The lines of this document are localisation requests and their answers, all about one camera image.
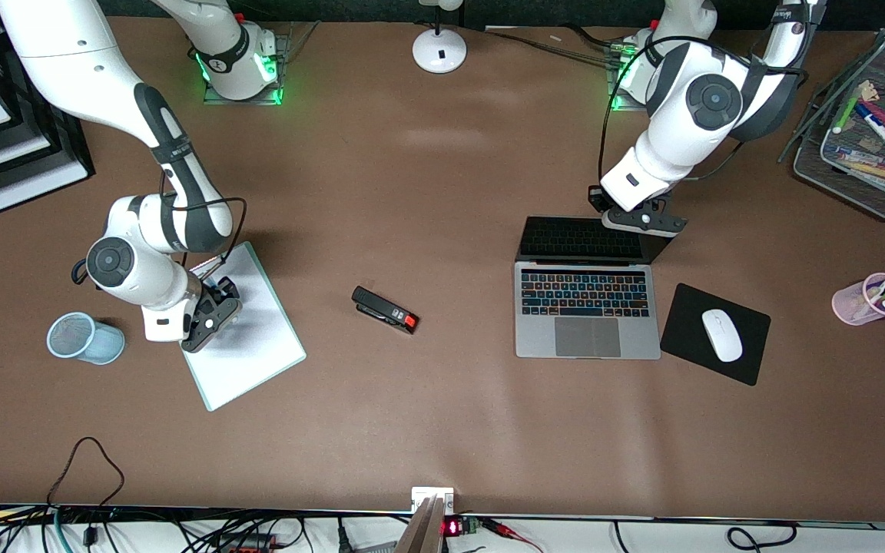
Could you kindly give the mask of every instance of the laptop trackpad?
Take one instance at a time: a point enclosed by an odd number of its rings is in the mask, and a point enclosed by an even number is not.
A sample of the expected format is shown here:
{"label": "laptop trackpad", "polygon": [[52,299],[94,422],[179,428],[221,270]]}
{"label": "laptop trackpad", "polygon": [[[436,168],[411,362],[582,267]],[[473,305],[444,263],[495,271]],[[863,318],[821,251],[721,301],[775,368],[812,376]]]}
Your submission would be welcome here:
{"label": "laptop trackpad", "polygon": [[555,354],[559,357],[619,357],[621,332],[611,317],[556,317]]}

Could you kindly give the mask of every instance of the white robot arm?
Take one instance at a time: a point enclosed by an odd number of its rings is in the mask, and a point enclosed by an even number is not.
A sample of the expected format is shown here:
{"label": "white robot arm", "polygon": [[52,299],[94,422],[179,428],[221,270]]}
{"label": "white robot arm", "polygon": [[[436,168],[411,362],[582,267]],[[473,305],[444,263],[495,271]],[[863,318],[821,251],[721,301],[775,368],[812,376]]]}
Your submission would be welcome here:
{"label": "white robot arm", "polygon": [[[686,0],[705,12],[705,3]],[[603,223],[619,230],[661,236],[677,235],[685,221],[664,214],[649,202],[665,195],[726,137],[749,141],[765,136],[787,116],[797,90],[798,74],[811,35],[824,13],[825,0],[783,0],[773,17],[765,59],[741,60],[665,25],[677,10],[666,9],[658,29],[664,38],[649,38],[639,57],[667,49],[643,88],[651,122],[634,147],[600,180],[612,200]],[[687,22],[704,18],[685,18]],[[630,64],[642,71],[650,64]],[[621,86],[635,97],[640,81],[624,78]]]}
{"label": "white robot arm", "polygon": [[278,78],[270,57],[275,34],[255,22],[238,22],[227,0],[152,0],[180,24],[197,62],[221,97],[242,101]]}
{"label": "white robot arm", "polygon": [[137,137],[172,184],[172,195],[116,200],[85,261],[102,290],[141,306],[148,339],[186,346],[207,291],[168,254],[217,252],[231,234],[231,211],[165,99],[123,59],[95,0],[0,0],[0,15],[50,104]]}

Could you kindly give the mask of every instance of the wall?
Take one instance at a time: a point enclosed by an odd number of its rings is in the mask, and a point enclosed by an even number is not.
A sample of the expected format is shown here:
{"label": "wall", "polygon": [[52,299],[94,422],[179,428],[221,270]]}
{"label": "wall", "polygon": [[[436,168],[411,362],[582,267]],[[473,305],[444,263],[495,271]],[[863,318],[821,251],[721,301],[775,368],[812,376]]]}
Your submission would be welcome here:
{"label": "wall", "polygon": [[[148,0],[98,0],[108,15],[165,13]],[[234,11],[260,21],[391,21],[431,17],[418,0],[229,0]],[[719,28],[764,28],[776,0],[714,0]],[[644,27],[661,15],[663,0],[467,0],[466,25],[557,25],[576,22],[602,27]],[[871,0],[832,0],[822,28],[876,31],[885,25],[882,8]]]}

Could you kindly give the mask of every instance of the desk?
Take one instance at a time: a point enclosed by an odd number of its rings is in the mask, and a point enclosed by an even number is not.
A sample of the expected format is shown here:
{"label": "desk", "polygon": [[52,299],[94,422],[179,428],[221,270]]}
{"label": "desk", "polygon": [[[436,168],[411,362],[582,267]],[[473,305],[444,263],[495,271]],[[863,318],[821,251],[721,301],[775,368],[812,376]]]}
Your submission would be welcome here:
{"label": "desk", "polygon": [[[217,186],[248,199],[245,238],[309,357],[207,412],[137,307],[70,283],[112,201],[158,176],[133,137],[85,125],[98,175],[0,214],[0,502],[41,501],[94,435],[126,472],[123,504],[397,510],[410,486],[447,485],[477,512],[885,521],[885,322],[850,328],[829,304],[885,270],[885,224],[775,164],[798,113],[678,189],[691,222],[654,265],[661,321],[678,283],[773,317],[755,388],[667,354],[524,360],[514,252],[527,214],[591,214],[600,71],[467,31],[466,64],[435,76],[411,60],[415,25],[320,25],[284,106],[205,108],[174,22],[112,27]],[[811,83],[870,41],[816,36]],[[645,122],[611,118],[607,167]],[[420,315],[415,336],[356,312],[357,284]],[[116,363],[47,353],[73,310],[125,330]],[[116,481],[86,449],[57,500]]]}

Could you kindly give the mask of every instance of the mouse pad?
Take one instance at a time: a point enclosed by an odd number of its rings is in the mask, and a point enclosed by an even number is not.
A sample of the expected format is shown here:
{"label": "mouse pad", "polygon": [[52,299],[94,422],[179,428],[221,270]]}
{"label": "mouse pad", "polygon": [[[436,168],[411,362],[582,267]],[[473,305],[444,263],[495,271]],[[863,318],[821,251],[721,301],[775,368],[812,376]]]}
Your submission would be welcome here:
{"label": "mouse pad", "polygon": [[[702,326],[702,313],[710,309],[722,309],[733,319],[744,344],[744,354],[737,360],[724,363],[716,357]],[[769,330],[769,316],[681,283],[675,288],[675,300],[661,336],[661,351],[754,386]]]}

